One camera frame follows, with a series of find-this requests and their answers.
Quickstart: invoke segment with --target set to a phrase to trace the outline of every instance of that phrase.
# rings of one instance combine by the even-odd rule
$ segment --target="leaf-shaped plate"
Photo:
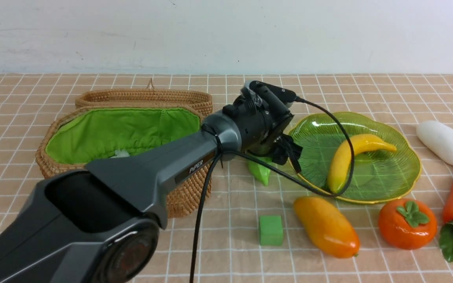
[[[378,204],[410,193],[421,174],[419,157],[396,129],[353,112],[334,113],[349,136],[375,134],[397,147],[397,152],[375,151],[358,154],[349,188],[338,199],[356,204]],[[331,160],[345,136],[325,113],[312,114],[289,131],[303,147],[298,176],[325,188]]]

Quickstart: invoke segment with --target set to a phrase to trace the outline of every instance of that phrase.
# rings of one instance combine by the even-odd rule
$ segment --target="toy persimmon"
[[[390,245],[415,250],[431,242],[438,228],[435,214],[426,204],[415,199],[401,198],[382,207],[379,230]]]

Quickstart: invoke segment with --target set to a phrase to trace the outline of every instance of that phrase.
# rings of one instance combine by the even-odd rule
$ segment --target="wicker basket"
[[[80,108],[95,105],[113,106],[114,104],[137,101],[184,103],[204,116],[212,113],[212,95],[199,91],[154,88],[152,79],[149,80],[146,88],[113,88],[89,91],[77,97],[74,104],[76,108]]]
[[[55,120],[50,125],[45,138],[41,142],[38,151],[36,152],[36,162],[39,165],[41,173],[45,178],[50,178],[59,173],[63,173],[69,170],[83,169],[85,163],[82,164],[60,164],[57,163],[52,157],[45,151],[46,146],[50,142],[51,138],[57,133],[58,129],[63,125],[71,122],[75,118],[91,111],[92,109],[98,108],[184,108],[191,113],[197,115],[200,121],[205,118],[205,115],[196,111],[189,105],[176,104],[169,102],[120,102],[115,105],[102,104],[97,106],[86,106],[76,109],[72,113]],[[174,191],[169,193],[167,196],[167,212],[169,218],[184,217],[192,213],[198,208],[200,201],[200,194],[203,189],[205,177],[210,165],[206,165],[197,172],[195,172],[189,179],[178,186]],[[212,182],[209,182],[206,191],[206,197],[208,198],[211,192]]]

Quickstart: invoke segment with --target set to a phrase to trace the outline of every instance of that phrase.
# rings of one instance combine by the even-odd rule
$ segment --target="green cube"
[[[261,246],[281,246],[284,230],[280,215],[261,215],[258,232]]]

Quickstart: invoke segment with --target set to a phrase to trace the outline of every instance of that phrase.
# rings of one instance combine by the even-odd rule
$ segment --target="robotic arm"
[[[295,98],[290,90],[247,82],[195,134],[40,181],[0,235],[0,283],[131,280],[167,227],[167,194],[218,154],[269,156],[280,165],[289,157],[297,164],[302,148],[282,134]]]

